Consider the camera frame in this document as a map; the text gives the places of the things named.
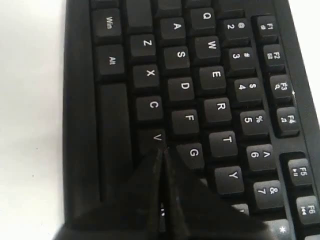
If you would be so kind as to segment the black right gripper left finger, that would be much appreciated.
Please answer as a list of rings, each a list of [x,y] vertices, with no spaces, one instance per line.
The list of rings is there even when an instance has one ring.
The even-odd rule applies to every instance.
[[[164,149],[152,149],[113,199],[67,221],[56,240],[157,240]]]

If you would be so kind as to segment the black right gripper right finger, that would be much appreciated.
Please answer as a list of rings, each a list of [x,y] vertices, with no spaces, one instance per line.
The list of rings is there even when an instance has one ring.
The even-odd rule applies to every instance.
[[[281,239],[274,224],[240,212],[211,192],[175,149],[165,148],[162,157],[165,224],[171,239]]]

